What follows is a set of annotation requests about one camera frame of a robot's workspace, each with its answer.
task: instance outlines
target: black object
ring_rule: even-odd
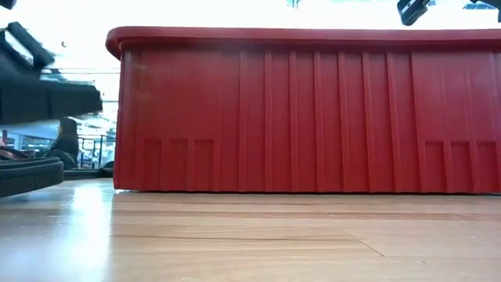
[[[16,5],[16,0],[0,0],[0,5],[7,9],[13,9]]]
[[[60,119],[103,110],[94,86],[0,77],[0,125]]]
[[[83,180],[113,177],[112,168],[100,169],[71,169],[64,171],[64,180]]]
[[[77,162],[71,157],[71,155],[63,150],[52,149],[47,151],[43,157],[58,157],[64,166],[64,170],[77,168]]]
[[[491,5],[496,9],[501,9],[501,0],[482,0],[485,4]],[[501,23],[501,12],[498,11],[498,23]]]
[[[7,32],[30,54],[18,52],[7,40]],[[52,55],[19,23],[0,30],[0,125],[103,110],[100,93],[92,85],[39,81],[41,69],[53,62]]]
[[[63,163],[55,157],[0,161],[0,197],[60,184]]]
[[[100,169],[71,169],[64,171],[64,180],[97,179],[103,177]]]
[[[107,161],[105,164],[104,164],[104,168],[113,168],[115,166],[115,161]]]
[[[7,31],[9,31],[19,43],[31,53],[31,55],[33,55],[33,64],[35,68],[40,67],[40,69],[42,69],[54,63],[55,60],[51,53],[43,49],[40,43],[38,43],[20,23],[9,23]]]
[[[398,14],[402,24],[406,26],[413,25],[428,8],[426,5],[430,0],[400,0],[397,3]]]
[[[402,24],[406,26],[413,25],[417,19],[419,19],[428,8],[426,5],[430,0],[400,0],[397,3],[398,14],[400,14],[400,20]],[[473,3],[477,3],[478,0],[471,0]],[[501,0],[482,0],[485,4],[491,5],[497,9],[501,9]],[[501,23],[501,13],[498,13],[498,22]]]

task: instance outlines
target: red plastic bin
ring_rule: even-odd
[[[501,31],[119,27],[114,185],[501,192]]]

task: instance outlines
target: wooden floor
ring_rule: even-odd
[[[0,281],[501,281],[501,197],[114,191],[0,199]]]

